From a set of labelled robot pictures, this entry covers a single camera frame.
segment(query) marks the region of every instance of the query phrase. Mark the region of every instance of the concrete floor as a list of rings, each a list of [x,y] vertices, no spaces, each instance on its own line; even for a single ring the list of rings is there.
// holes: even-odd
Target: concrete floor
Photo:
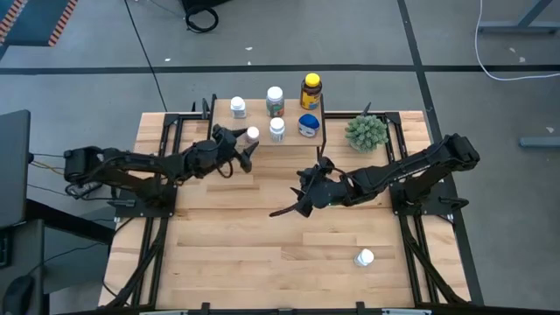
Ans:
[[[181,12],[178,0],[153,1]],[[529,3],[486,0],[483,19],[515,18]],[[412,64],[400,11],[392,0],[234,0],[217,8],[220,25],[208,34],[186,31],[180,17],[147,0],[129,4],[150,61],[157,67],[251,67],[248,62],[253,66]],[[476,64],[473,36],[478,1],[408,0],[406,4],[425,65]],[[559,13],[556,1],[542,18],[553,19]],[[204,17],[196,18],[204,22]],[[560,64],[558,35],[483,35],[479,48],[487,64]],[[13,46],[0,60],[0,68],[146,66],[122,0],[80,0],[56,47]],[[160,73],[157,77],[168,109],[185,111],[193,101],[212,93],[257,98],[271,85],[282,87],[286,97],[297,98],[304,74]],[[327,109],[361,109],[372,102],[372,109],[424,110],[414,73],[320,74]],[[459,195],[471,201],[464,210],[465,221],[486,304],[560,310],[556,270],[560,150],[522,150],[517,145],[521,136],[549,135],[547,127],[558,130],[552,136],[560,132],[560,79],[497,82],[483,73],[427,73],[427,79],[442,132],[468,136],[482,157],[475,170],[454,178]],[[131,149],[141,113],[162,110],[151,74],[0,75],[0,95],[1,113],[31,111],[31,150],[42,153],[85,145]],[[29,182],[58,191],[65,186],[62,178],[36,169],[30,171]],[[75,201],[33,188],[29,195],[72,214],[112,215],[110,209],[97,211],[103,207],[101,202]],[[62,234],[51,233],[49,239],[48,256],[62,247],[81,245]],[[95,307],[105,250],[80,253],[91,266],[74,282],[86,283],[52,294],[53,313]],[[61,257],[57,268],[70,268],[75,259]]]

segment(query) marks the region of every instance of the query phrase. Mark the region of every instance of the succulent plant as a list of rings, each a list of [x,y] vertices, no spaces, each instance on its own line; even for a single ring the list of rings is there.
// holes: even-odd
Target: succulent plant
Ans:
[[[358,152],[371,152],[377,144],[385,144],[389,140],[387,125],[374,115],[359,115],[348,122],[346,139]]]

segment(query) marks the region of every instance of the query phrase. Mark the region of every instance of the wooden table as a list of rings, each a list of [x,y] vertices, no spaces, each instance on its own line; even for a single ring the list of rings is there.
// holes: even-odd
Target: wooden table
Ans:
[[[400,115],[409,153],[427,147],[423,113]],[[136,152],[158,151],[163,119],[163,113],[143,114]],[[351,171],[388,163],[384,147],[367,154],[350,148],[346,125],[343,119],[326,121],[325,156],[337,167]],[[207,128],[207,121],[187,121],[180,149],[206,139]],[[316,151],[263,146],[252,160],[250,174],[234,163],[230,179],[212,173],[179,188],[165,242],[158,309],[199,309],[202,302],[213,309],[354,308],[356,301],[366,307],[413,306],[403,239],[388,191],[358,206],[315,210],[309,219],[298,213],[269,218],[270,212],[295,201],[289,187],[298,187],[296,171],[312,166]],[[137,266],[144,220],[134,219],[113,241],[105,276],[112,290],[120,289]],[[433,264],[468,299],[452,226],[429,216],[423,225]],[[375,261],[359,268],[353,258],[363,248],[374,252]],[[427,297],[424,273],[418,263],[416,267]],[[151,272],[146,275],[144,303]],[[100,305],[110,299],[104,290]]]

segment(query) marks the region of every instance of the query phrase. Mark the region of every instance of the white bottle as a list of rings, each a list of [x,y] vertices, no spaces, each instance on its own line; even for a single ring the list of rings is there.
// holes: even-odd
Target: white bottle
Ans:
[[[231,99],[231,113],[234,118],[245,118],[247,117],[247,112],[245,111],[245,101],[236,96]]]
[[[259,129],[257,127],[247,128],[247,142],[254,144],[257,141],[259,141]]]
[[[282,142],[284,140],[284,132],[286,128],[284,127],[284,120],[280,117],[272,118],[270,120],[270,136],[273,142]]]
[[[374,261],[374,253],[371,250],[364,248],[361,252],[353,259],[356,266],[366,267]]]

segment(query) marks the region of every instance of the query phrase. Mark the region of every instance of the black robotic arm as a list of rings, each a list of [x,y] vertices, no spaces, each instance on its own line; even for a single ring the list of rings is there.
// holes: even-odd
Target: black robotic arm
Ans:
[[[468,171],[480,161],[478,152],[464,136],[445,136],[425,150],[385,166],[369,166],[344,172],[334,166],[328,157],[322,157],[312,168],[298,171],[301,189],[291,188],[297,194],[297,203],[270,216],[286,214],[296,210],[305,217],[312,209],[329,205],[351,207],[373,200],[389,184],[406,179],[403,185],[404,198],[418,202],[430,193],[440,179],[451,172]],[[333,171],[340,172],[340,181],[327,177]],[[424,171],[418,177],[415,173]]]
[[[150,207],[166,207],[167,203],[174,202],[167,195],[170,187],[180,186],[191,177],[202,179],[215,170],[229,178],[233,172],[231,168],[233,159],[239,160],[241,168],[245,172],[250,172],[252,168],[250,156],[258,143],[252,144],[243,152],[235,149],[236,138],[245,131],[245,129],[229,130],[220,125],[214,125],[213,140],[193,143],[183,152],[166,157],[132,153],[114,148],[102,150],[93,146],[67,150],[64,153],[66,160],[64,178],[72,185],[78,186],[100,182],[131,191]],[[230,166],[228,175],[221,172],[224,164]],[[128,174],[127,171],[159,174],[167,179],[167,182],[162,184],[159,176],[139,178]]]

